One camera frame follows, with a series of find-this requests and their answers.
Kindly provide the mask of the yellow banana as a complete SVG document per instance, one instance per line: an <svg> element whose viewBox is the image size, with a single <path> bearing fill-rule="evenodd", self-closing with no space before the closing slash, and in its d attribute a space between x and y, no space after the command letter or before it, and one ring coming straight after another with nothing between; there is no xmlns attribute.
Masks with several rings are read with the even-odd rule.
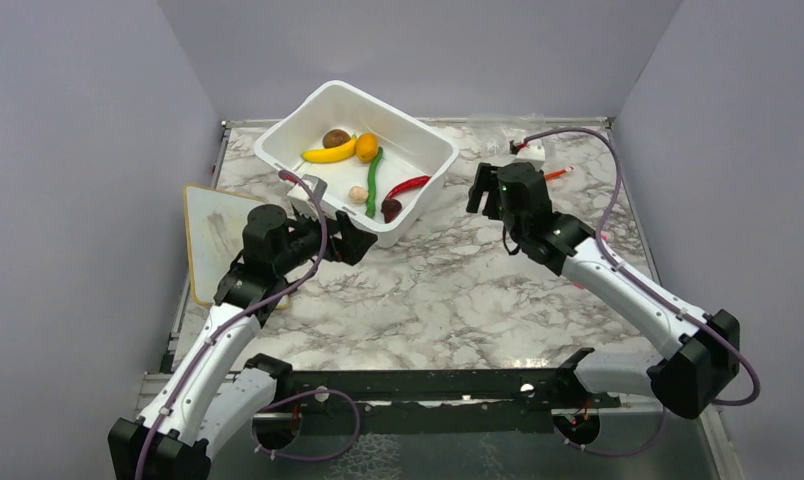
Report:
<svg viewBox="0 0 804 480"><path fill-rule="evenodd" d="M315 164L341 162L355 155L356 142L357 138L353 136L347 142L336 147L304 151L301 153L301 158Z"/></svg>

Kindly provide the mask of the green chili pepper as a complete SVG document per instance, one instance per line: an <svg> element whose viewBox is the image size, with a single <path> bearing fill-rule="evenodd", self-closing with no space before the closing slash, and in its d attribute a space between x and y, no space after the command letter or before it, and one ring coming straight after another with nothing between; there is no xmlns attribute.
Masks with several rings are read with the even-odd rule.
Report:
<svg viewBox="0 0 804 480"><path fill-rule="evenodd" d="M366 198L366 210L365 215L368 218L373 218L376 213L376 197L377 197L377 170L378 166L383 158L384 150L381 146L378 147L377 153L372 159L368 174L367 174L367 198Z"/></svg>

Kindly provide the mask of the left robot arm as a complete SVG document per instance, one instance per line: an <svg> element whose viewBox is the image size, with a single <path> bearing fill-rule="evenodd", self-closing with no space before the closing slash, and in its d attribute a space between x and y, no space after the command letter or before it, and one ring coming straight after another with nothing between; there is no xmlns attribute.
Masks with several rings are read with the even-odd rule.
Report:
<svg viewBox="0 0 804 480"><path fill-rule="evenodd" d="M298 289L323 260L355 265L376 243L349 216L289 217L271 204L253 208L243 248L220 280L204 331L175 373L134 420L118 419L108 434L119 479L205 479L218 451L248 417L291 401L292 367L263 358L231 385L238 355L258 335L279 301Z"/></svg>

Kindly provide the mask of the orange citrus fruit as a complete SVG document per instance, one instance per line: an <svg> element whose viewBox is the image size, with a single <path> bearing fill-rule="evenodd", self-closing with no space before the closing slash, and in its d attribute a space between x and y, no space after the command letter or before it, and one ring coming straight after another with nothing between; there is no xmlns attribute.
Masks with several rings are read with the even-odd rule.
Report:
<svg viewBox="0 0 804 480"><path fill-rule="evenodd" d="M362 163L371 163L378 154L379 143L374 133L360 135L355 142L355 155Z"/></svg>

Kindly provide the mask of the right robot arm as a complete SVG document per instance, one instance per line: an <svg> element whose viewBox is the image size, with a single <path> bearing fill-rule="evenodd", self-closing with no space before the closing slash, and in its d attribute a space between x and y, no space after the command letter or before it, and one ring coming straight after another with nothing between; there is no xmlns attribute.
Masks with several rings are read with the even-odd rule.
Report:
<svg viewBox="0 0 804 480"><path fill-rule="evenodd" d="M652 397L673 414L695 419L737 376L740 324L675 297L613 254L577 217L557 212L544 176L528 162L478 166L466 207L499 220L523 253L582 286L635 327L652 354L589 350L573 356L555 380L557 398L578 407L594 394Z"/></svg>

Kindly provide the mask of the clear zip top bag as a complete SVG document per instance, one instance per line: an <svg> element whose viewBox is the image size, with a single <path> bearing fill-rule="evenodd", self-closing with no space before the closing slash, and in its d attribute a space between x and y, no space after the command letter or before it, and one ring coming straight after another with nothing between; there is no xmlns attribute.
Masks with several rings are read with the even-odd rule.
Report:
<svg viewBox="0 0 804 480"><path fill-rule="evenodd" d="M508 116L508 115L476 115L469 119L472 131L480 142L481 155L494 165L504 166L512 162L509 153L510 141L522 141L525 137L539 132L551 130L556 125L540 115ZM548 179L555 179L575 171L569 160L559 157L555 145L556 137L540 140L547 158L541 171Z"/></svg>

